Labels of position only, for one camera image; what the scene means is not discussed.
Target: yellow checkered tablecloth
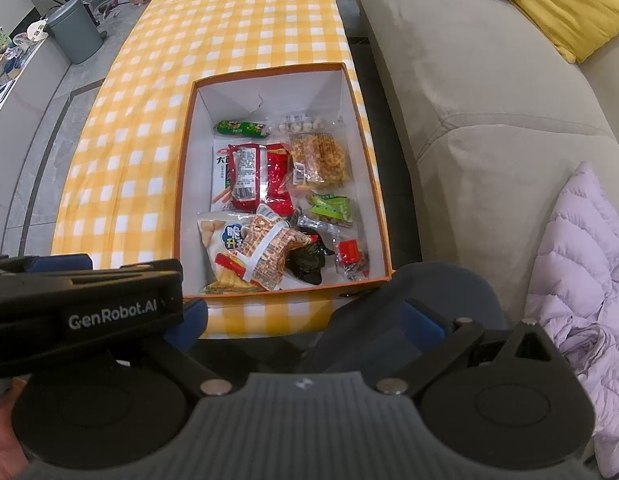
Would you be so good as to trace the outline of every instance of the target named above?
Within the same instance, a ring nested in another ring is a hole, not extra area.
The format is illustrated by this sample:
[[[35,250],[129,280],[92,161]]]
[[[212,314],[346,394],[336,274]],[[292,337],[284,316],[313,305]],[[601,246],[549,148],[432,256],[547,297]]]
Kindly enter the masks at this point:
[[[213,75],[317,62],[346,66],[374,161],[336,0],[153,0],[123,44],[81,134],[52,253],[87,253],[96,269],[173,256],[192,85]],[[210,303],[206,336],[322,330],[341,304],[329,297]]]

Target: gray cushion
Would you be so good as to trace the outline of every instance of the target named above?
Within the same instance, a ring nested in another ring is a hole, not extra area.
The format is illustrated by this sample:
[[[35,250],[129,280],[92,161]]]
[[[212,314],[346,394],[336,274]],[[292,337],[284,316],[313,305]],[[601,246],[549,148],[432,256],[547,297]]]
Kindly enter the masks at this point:
[[[440,137],[417,165],[423,257],[474,270],[494,287],[510,319],[519,320],[549,215],[583,160],[619,213],[614,139],[500,124]]]
[[[420,157],[474,124],[612,136],[587,80],[507,0],[361,0]]]

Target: biscuit snack bag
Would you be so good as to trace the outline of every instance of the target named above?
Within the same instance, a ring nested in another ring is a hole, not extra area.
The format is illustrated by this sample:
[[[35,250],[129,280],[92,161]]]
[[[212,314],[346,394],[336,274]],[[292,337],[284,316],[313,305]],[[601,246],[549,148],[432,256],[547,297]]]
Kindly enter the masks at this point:
[[[207,250],[216,280],[207,285],[204,294],[225,294],[228,292],[258,292],[262,288],[241,280],[236,272],[219,266],[214,262],[223,251],[241,247],[254,215],[242,213],[204,213],[199,215],[198,230],[201,241]]]
[[[261,204],[240,248],[219,253],[215,262],[245,282],[276,290],[283,279],[287,254],[310,241],[310,237],[292,229],[269,206]]]

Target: yellow pillow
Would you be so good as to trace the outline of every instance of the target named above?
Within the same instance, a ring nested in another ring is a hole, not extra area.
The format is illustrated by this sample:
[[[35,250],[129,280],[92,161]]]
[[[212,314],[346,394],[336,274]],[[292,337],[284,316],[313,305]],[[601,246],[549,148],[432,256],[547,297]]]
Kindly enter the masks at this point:
[[[511,0],[569,63],[619,34],[619,0]]]

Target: blue pad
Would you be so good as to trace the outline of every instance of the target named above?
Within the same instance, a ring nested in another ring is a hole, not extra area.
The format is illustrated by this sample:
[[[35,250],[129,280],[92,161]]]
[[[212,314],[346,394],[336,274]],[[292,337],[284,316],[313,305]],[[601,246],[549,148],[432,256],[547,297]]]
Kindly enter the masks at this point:
[[[67,270],[93,270],[92,259],[86,254],[40,256],[34,260],[26,272],[65,272]]]
[[[400,307],[399,316],[405,337],[423,353],[447,339],[442,326],[408,302]]]
[[[207,329],[207,303],[203,300],[192,300],[183,307],[183,323],[167,330],[163,338],[171,346],[187,354],[205,329]]]

